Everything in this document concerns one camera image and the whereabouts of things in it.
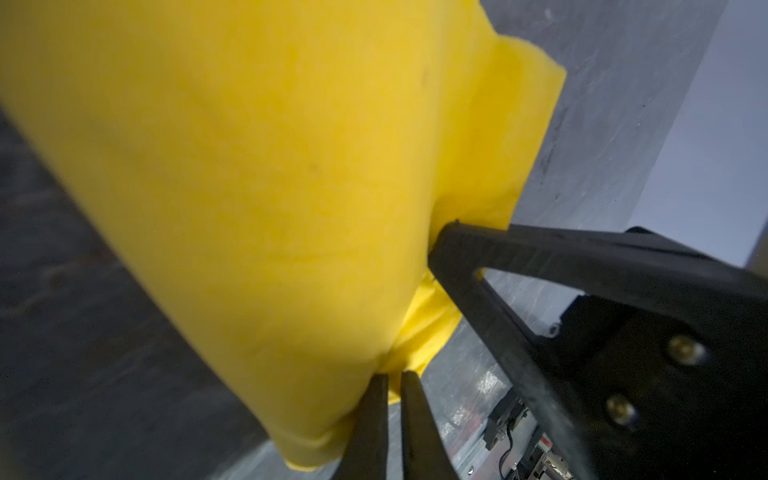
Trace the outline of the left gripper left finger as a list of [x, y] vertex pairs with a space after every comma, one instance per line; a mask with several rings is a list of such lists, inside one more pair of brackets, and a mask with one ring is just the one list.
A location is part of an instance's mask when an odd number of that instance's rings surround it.
[[333, 480], [384, 480], [388, 457], [388, 376], [374, 375]]

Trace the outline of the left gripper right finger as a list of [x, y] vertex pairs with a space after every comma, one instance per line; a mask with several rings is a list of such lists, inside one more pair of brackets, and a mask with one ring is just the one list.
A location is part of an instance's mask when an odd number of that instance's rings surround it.
[[401, 438], [405, 480], [458, 480], [416, 372], [401, 375]]

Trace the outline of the yellow paper napkin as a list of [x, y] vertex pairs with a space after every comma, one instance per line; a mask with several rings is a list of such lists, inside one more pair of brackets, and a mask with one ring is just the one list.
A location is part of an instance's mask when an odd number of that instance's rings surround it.
[[476, 1], [5, 1], [1, 106], [288, 467], [458, 308], [448, 223], [504, 229], [565, 69]]

